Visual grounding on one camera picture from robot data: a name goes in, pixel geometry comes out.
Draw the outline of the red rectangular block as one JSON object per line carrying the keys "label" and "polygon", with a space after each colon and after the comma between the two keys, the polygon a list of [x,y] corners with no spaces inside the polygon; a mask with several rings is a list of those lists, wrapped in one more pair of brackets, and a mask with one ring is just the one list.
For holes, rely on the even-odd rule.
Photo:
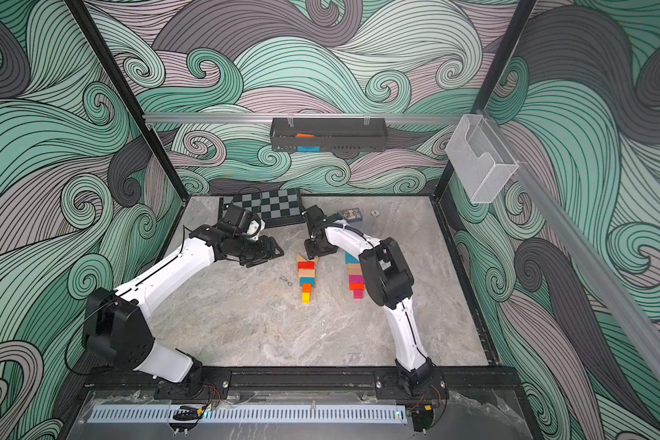
{"label": "red rectangular block", "polygon": [[299,261],[297,263],[299,271],[313,271],[315,269],[315,262],[313,261]]}

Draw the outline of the wooden rectangular block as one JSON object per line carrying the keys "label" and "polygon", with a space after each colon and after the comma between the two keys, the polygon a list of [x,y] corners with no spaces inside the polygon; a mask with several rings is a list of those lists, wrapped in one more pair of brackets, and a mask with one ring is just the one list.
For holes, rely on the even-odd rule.
{"label": "wooden rectangular block", "polygon": [[300,278],[315,278],[314,269],[299,269],[298,276]]}

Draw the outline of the wooden long block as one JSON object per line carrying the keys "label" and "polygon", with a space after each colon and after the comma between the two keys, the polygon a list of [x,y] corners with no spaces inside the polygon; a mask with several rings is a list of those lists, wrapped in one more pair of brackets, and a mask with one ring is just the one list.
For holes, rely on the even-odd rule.
{"label": "wooden long block", "polygon": [[348,274],[350,276],[362,276],[361,266],[357,263],[348,264]]}

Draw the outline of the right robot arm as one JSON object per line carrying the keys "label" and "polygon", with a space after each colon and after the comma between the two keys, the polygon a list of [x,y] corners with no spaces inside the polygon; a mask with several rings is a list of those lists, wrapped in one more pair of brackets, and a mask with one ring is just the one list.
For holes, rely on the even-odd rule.
{"label": "right robot arm", "polygon": [[344,250],[359,262],[365,291],[383,309],[394,341],[399,382],[405,392],[425,388],[434,363],[427,355],[414,317],[414,275],[393,238],[379,239],[362,233],[344,221],[309,225],[304,242],[310,258]]}

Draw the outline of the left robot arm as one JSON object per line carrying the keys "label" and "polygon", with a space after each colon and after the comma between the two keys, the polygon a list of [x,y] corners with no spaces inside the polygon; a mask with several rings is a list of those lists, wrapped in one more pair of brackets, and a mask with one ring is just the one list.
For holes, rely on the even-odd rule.
{"label": "left robot arm", "polygon": [[168,348],[151,333],[153,312],[198,272],[220,261],[255,267],[284,255],[257,225],[253,235],[229,225],[201,225],[176,251],[117,288],[87,298],[82,347],[116,370],[137,371],[172,383],[190,381],[199,362]]}

